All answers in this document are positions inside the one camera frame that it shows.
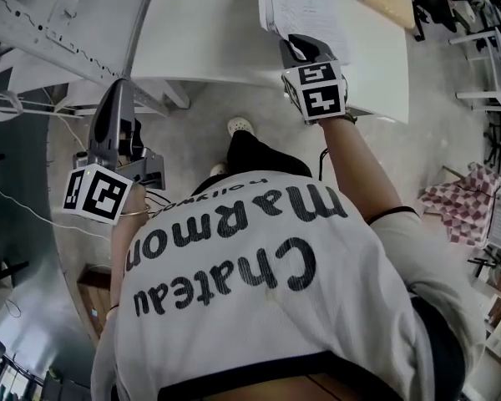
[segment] white shoe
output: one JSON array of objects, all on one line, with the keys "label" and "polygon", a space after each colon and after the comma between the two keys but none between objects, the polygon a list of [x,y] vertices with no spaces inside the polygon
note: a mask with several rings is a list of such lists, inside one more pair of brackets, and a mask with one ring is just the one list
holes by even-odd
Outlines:
[{"label": "white shoe", "polygon": [[226,127],[228,128],[228,133],[230,134],[230,137],[233,137],[234,133],[237,130],[244,130],[255,136],[251,122],[249,122],[247,119],[243,119],[242,117],[235,117],[234,119],[230,119]]},{"label": "white shoe", "polygon": [[215,175],[225,175],[228,174],[228,166],[225,162],[219,162],[216,166],[214,166],[210,171],[210,177]]}]

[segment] red and white checkered fabric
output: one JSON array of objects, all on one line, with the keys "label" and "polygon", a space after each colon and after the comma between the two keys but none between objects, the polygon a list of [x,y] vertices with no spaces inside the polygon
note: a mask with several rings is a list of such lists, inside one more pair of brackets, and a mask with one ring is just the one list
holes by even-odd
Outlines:
[{"label": "red and white checkered fabric", "polygon": [[442,215],[451,242],[484,248],[501,177],[476,163],[468,168],[471,172],[464,180],[432,185],[420,201]]}]

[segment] dark green floor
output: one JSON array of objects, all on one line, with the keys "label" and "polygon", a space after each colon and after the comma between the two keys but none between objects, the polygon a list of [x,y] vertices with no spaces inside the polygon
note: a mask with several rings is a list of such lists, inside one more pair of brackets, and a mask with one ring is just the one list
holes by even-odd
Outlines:
[{"label": "dark green floor", "polygon": [[[6,154],[0,162],[0,190],[49,219],[47,132],[48,117],[42,115],[23,114],[0,123],[0,153]],[[94,347],[68,294],[53,228],[1,196],[0,260],[30,263],[14,278],[11,296],[22,316],[15,319],[6,308],[0,312],[0,340],[8,355],[38,376],[52,365],[89,385]]]}]

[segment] skin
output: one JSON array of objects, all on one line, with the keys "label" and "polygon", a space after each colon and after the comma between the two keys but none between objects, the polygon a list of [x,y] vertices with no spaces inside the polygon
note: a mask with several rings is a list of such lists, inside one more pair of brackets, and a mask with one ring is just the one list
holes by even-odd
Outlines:
[{"label": "skin", "polygon": [[[358,129],[349,121],[342,119],[324,119],[320,123],[325,135],[326,145],[336,174],[339,190],[355,205],[367,221],[374,216],[401,206],[401,200],[378,163]],[[123,213],[146,209],[144,203],[146,190],[135,185],[124,205]],[[120,291],[124,277],[126,253],[135,234],[148,220],[148,214],[126,216],[119,219],[111,236],[112,271],[111,303],[119,304]],[[321,374],[321,386],[334,393],[337,398],[346,401],[360,399],[345,385]],[[258,383],[245,388],[238,388],[206,398],[207,401],[246,401],[275,400],[293,401],[303,399],[333,400],[327,391],[305,376],[285,378],[272,382]]]}]

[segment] stack of paper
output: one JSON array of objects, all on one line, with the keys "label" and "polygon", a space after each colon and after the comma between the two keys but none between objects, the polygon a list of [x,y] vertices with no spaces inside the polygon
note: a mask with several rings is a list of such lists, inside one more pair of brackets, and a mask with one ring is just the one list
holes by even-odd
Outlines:
[{"label": "stack of paper", "polygon": [[259,0],[260,24],[287,39],[305,34],[328,44],[342,65],[350,63],[349,49],[332,0]]}]

